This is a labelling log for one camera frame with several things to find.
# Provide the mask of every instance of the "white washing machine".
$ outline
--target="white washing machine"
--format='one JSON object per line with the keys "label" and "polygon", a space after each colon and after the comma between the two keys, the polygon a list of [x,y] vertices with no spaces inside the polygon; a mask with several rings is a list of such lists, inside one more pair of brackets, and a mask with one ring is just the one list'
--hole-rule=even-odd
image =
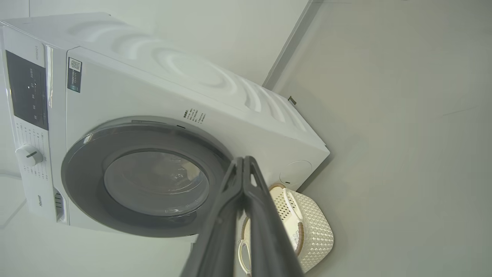
{"label": "white washing machine", "polygon": [[108,14],[1,21],[0,42],[29,209],[53,222],[193,237],[234,157],[296,190],[329,155],[282,96]]}

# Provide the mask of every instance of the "qr code label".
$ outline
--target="qr code label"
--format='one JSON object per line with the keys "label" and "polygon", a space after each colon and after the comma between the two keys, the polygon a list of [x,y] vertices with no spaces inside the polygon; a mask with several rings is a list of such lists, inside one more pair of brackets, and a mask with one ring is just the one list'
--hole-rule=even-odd
{"label": "qr code label", "polygon": [[82,63],[72,58],[68,58],[68,68],[80,72],[82,69]]}

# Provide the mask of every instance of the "black clip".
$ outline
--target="black clip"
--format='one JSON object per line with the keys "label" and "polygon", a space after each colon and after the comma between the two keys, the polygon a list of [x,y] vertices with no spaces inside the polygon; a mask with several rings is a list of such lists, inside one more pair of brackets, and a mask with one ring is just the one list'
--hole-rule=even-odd
{"label": "black clip", "polygon": [[229,166],[181,277],[234,275],[236,221],[243,209],[251,218],[252,276],[304,276],[258,164],[246,156]]}

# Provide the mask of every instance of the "sticker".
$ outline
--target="sticker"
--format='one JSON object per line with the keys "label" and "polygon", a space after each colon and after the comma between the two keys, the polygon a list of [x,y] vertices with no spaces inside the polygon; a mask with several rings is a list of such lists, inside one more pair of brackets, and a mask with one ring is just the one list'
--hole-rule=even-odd
{"label": "sticker", "polygon": [[197,109],[191,108],[184,112],[183,118],[202,124],[206,116],[206,113],[199,112]]}
{"label": "sticker", "polygon": [[67,88],[80,93],[82,80],[82,62],[68,58]]}
{"label": "sticker", "polygon": [[295,246],[299,244],[299,229],[291,235],[290,242]]}

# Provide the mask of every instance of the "door glass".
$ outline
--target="door glass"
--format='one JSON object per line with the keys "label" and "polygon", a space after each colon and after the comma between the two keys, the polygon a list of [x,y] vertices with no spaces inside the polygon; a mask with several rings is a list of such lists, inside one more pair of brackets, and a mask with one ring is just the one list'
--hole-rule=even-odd
{"label": "door glass", "polygon": [[209,193],[209,182],[196,165],[162,152],[138,152],[116,159],[104,173],[104,185],[121,205],[159,216],[188,214]]}

